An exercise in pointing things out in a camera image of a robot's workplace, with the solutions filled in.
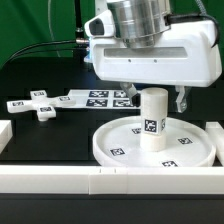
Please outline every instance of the green wall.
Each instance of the green wall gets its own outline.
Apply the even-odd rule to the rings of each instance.
[[[203,0],[208,13],[224,25],[224,1]],[[0,0],[0,65],[15,51],[30,44],[51,41],[48,25],[49,0]],[[75,38],[74,0],[51,0],[51,24],[55,40]],[[171,0],[175,13],[197,12],[194,0]],[[94,16],[94,0],[81,0],[83,22]],[[224,61],[224,38],[220,51]],[[62,57],[72,56],[61,52]],[[57,56],[41,53],[35,56]]]

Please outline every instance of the cable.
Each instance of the cable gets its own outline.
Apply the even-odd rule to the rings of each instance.
[[[53,28],[52,28],[52,20],[51,20],[51,8],[52,8],[52,1],[48,0],[48,10],[47,10],[48,11],[48,27],[49,27],[51,39],[52,41],[55,41],[55,36],[54,36]],[[59,58],[61,57],[59,51],[57,51],[57,55]]]
[[[73,50],[86,50],[86,48],[80,48],[80,47],[74,47],[74,48],[62,48],[62,49],[51,49],[51,50],[39,50],[39,51],[29,51],[29,52],[24,52],[24,53],[20,53],[17,54],[14,57],[10,57],[2,66],[2,68],[4,66],[6,66],[8,63],[12,62],[14,59],[18,58],[18,57],[22,57],[28,54],[35,54],[35,53],[45,53],[45,52],[54,52],[54,51],[73,51]]]
[[[21,50],[16,51],[13,55],[11,55],[6,62],[2,65],[2,68],[11,60],[13,60],[16,57],[19,57],[22,55],[22,53],[27,52],[28,50],[38,48],[38,47],[43,47],[43,46],[56,46],[56,45],[66,45],[66,44],[75,44],[75,40],[63,40],[63,41],[51,41],[51,42],[45,42],[45,43],[39,43],[39,44],[34,44],[30,45],[27,47],[22,48]]]
[[[30,46],[22,48],[21,50],[15,52],[11,57],[14,57],[17,54],[23,53],[33,48],[44,47],[44,46],[54,46],[54,45],[64,45],[64,44],[75,44],[75,43],[76,43],[75,40],[63,40],[63,41],[51,41],[51,42],[34,44],[34,45],[30,45]]]
[[[196,4],[198,5],[198,8],[200,9],[201,14],[207,15],[207,10],[201,0],[195,0]]]

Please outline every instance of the white base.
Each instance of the white base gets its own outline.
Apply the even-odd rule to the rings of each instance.
[[[184,121],[167,118],[166,149],[150,152],[140,147],[141,117],[126,117],[100,127],[93,137],[93,153],[102,166],[195,167],[212,166],[216,149],[208,134]]]
[[[10,132],[9,124],[10,121],[0,121],[0,127],[8,127]],[[3,165],[0,183],[0,193],[223,195],[224,168]]]

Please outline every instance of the white plate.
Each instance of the white plate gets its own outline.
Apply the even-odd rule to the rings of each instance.
[[[166,149],[148,152],[140,147],[141,117],[126,117],[101,126],[93,136],[93,153],[102,166],[212,166],[216,149],[208,134],[195,125],[167,118]]]

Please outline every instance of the white cylinder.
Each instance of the white cylinder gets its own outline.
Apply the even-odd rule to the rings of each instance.
[[[140,146],[147,151],[158,152],[166,147],[165,124],[168,108],[168,92],[161,88],[144,89],[141,93]]]

